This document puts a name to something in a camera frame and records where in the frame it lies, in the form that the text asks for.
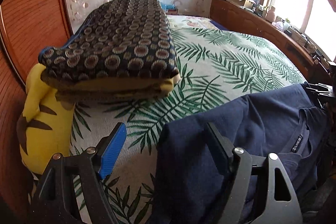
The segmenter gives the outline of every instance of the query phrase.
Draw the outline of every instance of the cardboard box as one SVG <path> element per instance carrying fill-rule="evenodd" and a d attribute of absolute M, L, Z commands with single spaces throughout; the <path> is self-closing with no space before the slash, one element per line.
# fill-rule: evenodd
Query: cardboard box
<path fill-rule="evenodd" d="M 253 0 L 230 0 L 236 5 L 246 7 L 248 9 L 252 9 L 253 4 L 255 3 Z"/>

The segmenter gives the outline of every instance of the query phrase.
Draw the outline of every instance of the pikachu plush toy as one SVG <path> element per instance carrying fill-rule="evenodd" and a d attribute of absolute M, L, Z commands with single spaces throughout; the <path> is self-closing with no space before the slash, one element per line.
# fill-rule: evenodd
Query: pikachu plush toy
<path fill-rule="evenodd" d="M 45 70 L 36 64 L 26 81 L 27 98 L 16 132 L 22 162 L 35 174 L 42 174 L 55 153 L 68 156 L 74 103 L 58 102 L 56 89 L 41 81 Z"/>

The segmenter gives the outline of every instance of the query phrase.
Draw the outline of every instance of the dark blue fabric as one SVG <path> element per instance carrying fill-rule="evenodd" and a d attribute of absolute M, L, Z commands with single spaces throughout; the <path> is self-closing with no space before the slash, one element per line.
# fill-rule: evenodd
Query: dark blue fabric
<path fill-rule="evenodd" d="M 327 113 L 313 105 L 301 85 L 245 95 L 164 126 L 150 223 L 201 223 L 214 205 L 226 178 L 219 175 L 202 138 L 208 122 L 251 155 L 277 153 L 298 195 L 314 185 L 318 154 L 330 130 Z M 293 153 L 300 134 L 301 145 Z M 243 219 L 251 211 L 254 192 L 251 180 Z"/>
<path fill-rule="evenodd" d="M 219 23 L 217 23 L 214 20 L 210 20 L 210 23 L 212 23 L 213 25 L 215 25 L 218 29 L 220 29 L 222 31 L 228 31 L 228 29 L 226 29 L 225 27 L 223 27 L 222 25 L 220 25 Z"/>

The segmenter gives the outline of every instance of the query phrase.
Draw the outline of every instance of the silver bolt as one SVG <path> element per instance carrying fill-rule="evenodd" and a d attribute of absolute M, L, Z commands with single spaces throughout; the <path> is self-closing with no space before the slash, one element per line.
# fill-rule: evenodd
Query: silver bolt
<path fill-rule="evenodd" d="M 54 155 L 53 155 L 53 159 L 54 160 L 58 160 L 58 159 L 60 159 L 60 157 L 61 157 L 61 154 L 60 153 L 55 153 Z"/>
<path fill-rule="evenodd" d="M 236 147 L 236 148 L 235 148 L 235 152 L 236 152 L 237 154 L 243 154 L 243 153 L 244 153 L 244 149 L 241 148 L 241 147 Z"/>
<path fill-rule="evenodd" d="M 87 150 L 86 150 L 86 153 L 88 154 L 93 154 L 96 152 L 96 149 L 94 147 L 89 147 Z"/>
<path fill-rule="evenodd" d="M 271 160 L 277 160 L 278 159 L 278 155 L 277 154 L 275 154 L 275 153 L 269 153 L 269 158 L 271 159 Z"/>

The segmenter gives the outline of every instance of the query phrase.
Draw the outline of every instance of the bed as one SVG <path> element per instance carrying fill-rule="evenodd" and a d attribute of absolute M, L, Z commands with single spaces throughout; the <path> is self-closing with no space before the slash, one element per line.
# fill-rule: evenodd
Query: bed
<path fill-rule="evenodd" d="M 219 30 L 207 18 L 168 16 L 181 81 L 169 97 L 120 103 L 78 103 L 70 153 L 82 153 L 117 122 L 127 139 L 104 191 L 120 223 L 144 223 L 151 214 L 156 144 L 165 123 L 203 112 L 241 95 L 303 83 L 302 74 L 271 42 Z M 80 178 L 74 179 L 82 219 L 91 223 Z"/>

